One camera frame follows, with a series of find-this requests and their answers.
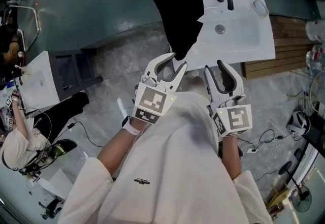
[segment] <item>forearm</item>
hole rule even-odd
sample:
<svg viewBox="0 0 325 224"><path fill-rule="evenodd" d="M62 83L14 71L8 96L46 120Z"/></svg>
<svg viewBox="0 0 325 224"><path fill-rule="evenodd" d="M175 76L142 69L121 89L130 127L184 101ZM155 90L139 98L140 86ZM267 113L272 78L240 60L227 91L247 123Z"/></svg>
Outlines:
<svg viewBox="0 0 325 224"><path fill-rule="evenodd" d="M18 108L18 103L13 101L12 104L12 110L14 112L14 117L15 117L15 121L16 121L16 126L18 131L20 131L22 133L22 135L27 139L27 128L24 122L24 119L22 118L19 108Z"/></svg>
<svg viewBox="0 0 325 224"><path fill-rule="evenodd" d="M145 122L135 118L131 118L130 124L137 130L142 130L146 125ZM135 137L137 136L130 134L125 129L121 129L99 153L98 160L102 162L111 175L121 164Z"/></svg>
<svg viewBox="0 0 325 224"><path fill-rule="evenodd" d="M236 136L225 137L222 141L222 163L231 179L241 174L241 164L238 152L238 140Z"/></svg>

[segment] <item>plastic bottle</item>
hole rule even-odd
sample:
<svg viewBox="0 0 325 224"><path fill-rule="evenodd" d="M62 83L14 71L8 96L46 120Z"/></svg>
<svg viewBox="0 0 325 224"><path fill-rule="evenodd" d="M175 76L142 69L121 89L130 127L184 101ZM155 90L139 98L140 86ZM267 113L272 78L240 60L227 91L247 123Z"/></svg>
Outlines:
<svg viewBox="0 0 325 224"><path fill-rule="evenodd" d="M325 54L321 52L309 51L306 54L306 64L311 69L319 71L325 70Z"/></svg>
<svg viewBox="0 0 325 224"><path fill-rule="evenodd" d="M325 43L322 43L322 44L315 44L315 45L313 46L312 51L314 51L314 52L325 53Z"/></svg>
<svg viewBox="0 0 325 224"><path fill-rule="evenodd" d="M305 30L309 40L325 42L325 20L307 22Z"/></svg>

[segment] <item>black fan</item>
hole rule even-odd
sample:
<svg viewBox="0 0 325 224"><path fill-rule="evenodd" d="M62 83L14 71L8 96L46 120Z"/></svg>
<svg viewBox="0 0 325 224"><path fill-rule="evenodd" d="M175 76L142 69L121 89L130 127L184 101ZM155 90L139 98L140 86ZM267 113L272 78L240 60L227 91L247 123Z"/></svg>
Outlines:
<svg viewBox="0 0 325 224"><path fill-rule="evenodd" d="M304 185L298 185L294 180L292 174L288 171L292 165L292 162L289 161L279 171L279 175L287 173L289 178L294 182L296 189L291 193L290 199L294 208L298 212L306 212L311 205L311 193L309 189Z"/></svg>

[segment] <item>sink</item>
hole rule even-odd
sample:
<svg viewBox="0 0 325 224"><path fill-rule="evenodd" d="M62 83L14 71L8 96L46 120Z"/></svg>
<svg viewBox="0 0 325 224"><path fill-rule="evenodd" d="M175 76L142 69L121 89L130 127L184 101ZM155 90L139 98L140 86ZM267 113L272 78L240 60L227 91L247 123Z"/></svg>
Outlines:
<svg viewBox="0 0 325 224"><path fill-rule="evenodd" d="M275 58L270 17L257 14L255 0L233 1L234 10L230 11L227 0L203 0L204 15L199 19L203 27L198 40L183 60L173 60L175 69L184 61L192 71L216 66L218 59L237 63Z"/></svg>

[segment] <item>white t-shirt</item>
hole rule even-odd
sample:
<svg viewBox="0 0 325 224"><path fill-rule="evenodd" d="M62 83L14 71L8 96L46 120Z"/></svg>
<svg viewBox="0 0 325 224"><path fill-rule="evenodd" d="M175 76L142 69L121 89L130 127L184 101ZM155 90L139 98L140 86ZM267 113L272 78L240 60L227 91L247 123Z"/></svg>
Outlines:
<svg viewBox="0 0 325 224"><path fill-rule="evenodd" d="M24 168L36 155L37 150L43 150L46 147L47 140L42 135L35 137L31 134L34 127L34 118L24 119L27 129L27 139L18 130L12 130L6 137L0 150L0 162L2 163L2 154L7 166L18 170Z"/></svg>
<svg viewBox="0 0 325 224"><path fill-rule="evenodd" d="M194 92L134 143L117 180L89 158L59 224L272 223L250 172L231 180L217 155L217 129Z"/></svg>

